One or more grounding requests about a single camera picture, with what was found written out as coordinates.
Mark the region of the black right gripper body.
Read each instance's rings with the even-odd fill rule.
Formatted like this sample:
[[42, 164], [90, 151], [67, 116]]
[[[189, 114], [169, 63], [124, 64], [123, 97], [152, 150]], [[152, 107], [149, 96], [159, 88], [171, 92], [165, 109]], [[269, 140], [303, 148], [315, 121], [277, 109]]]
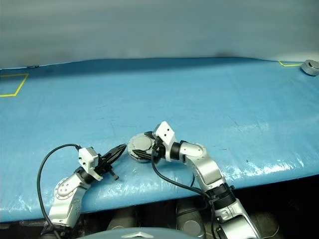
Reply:
[[160, 161], [165, 156], [165, 147], [160, 138], [156, 138], [152, 146], [152, 161]]

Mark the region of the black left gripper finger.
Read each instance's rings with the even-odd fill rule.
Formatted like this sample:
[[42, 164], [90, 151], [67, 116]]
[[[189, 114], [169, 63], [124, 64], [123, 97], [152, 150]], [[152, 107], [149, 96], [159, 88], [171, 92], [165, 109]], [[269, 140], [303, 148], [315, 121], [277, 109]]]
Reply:
[[105, 160], [117, 160], [125, 151], [126, 144], [120, 144], [112, 149], [110, 149], [105, 155]]
[[109, 164], [113, 164], [125, 151], [125, 148], [114, 148], [110, 151], [111, 156], [108, 159]]

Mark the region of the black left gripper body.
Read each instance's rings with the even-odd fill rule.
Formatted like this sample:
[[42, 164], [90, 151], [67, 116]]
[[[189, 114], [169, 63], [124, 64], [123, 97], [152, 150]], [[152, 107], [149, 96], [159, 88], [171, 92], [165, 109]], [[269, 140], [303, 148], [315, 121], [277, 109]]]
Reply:
[[118, 175], [113, 171], [112, 164], [109, 164], [108, 160], [104, 159], [104, 156], [99, 158], [98, 165], [95, 167], [95, 172], [99, 176], [104, 176], [106, 173], [110, 173], [115, 181], [119, 179]]

